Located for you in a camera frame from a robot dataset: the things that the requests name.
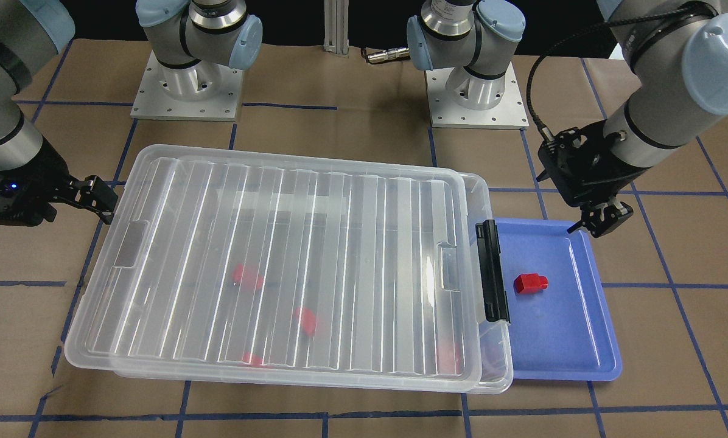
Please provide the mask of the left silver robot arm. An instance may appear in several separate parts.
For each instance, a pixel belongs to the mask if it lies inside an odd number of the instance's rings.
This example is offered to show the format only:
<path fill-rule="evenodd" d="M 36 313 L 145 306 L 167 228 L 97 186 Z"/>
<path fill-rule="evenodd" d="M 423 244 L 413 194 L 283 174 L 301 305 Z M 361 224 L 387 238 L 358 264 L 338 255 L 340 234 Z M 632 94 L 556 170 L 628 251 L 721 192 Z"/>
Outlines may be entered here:
<path fill-rule="evenodd" d="M 634 213 L 619 192 L 728 117 L 728 1 L 598 1 L 601 19 L 562 31 L 529 69 L 523 105 L 542 143 L 540 182 L 550 180 L 584 228 L 601 237 Z M 425 1 L 407 22 L 417 69 L 451 68 L 447 90 L 471 110 L 495 106 L 526 19 L 508 1 Z M 614 43 L 639 81 L 620 107 L 586 127 L 558 131 L 537 113 L 533 87 L 551 57 Z"/>

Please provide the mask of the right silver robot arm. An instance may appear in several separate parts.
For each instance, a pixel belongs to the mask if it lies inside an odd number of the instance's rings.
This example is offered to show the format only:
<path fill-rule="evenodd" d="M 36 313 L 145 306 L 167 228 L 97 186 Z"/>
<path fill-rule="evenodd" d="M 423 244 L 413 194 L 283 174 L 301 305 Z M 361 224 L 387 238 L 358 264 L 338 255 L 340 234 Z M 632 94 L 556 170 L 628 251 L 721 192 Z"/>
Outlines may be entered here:
<path fill-rule="evenodd" d="M 144 103 L 169 128 L 228 124 L 201 139 L 236 149 L 261 20 L 244 1 L 137 1 L 127 17 L 148 41 L 75 39 L 60 1 L 0 1 L 0 227 L 74 210 L 111 224 Z"/>

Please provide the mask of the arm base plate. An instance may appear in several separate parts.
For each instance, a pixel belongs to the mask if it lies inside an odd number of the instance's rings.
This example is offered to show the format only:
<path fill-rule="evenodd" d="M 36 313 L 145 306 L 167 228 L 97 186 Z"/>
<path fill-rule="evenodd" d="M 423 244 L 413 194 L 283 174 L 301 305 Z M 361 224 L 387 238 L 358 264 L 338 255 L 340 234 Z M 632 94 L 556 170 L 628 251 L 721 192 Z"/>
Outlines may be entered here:
<path fill-rule="evenodd" d="M 245 73 L 208 61 L 170 69 L 150 54 L 131 117 L 155 121 L 235 122 Z"/>
<path fill-rule="evenodd" d="M 495 80 L 445 68 L 425 71 L 425 83 L 434 128 L 522 130 L 530 125 L 512 63 Z"/>

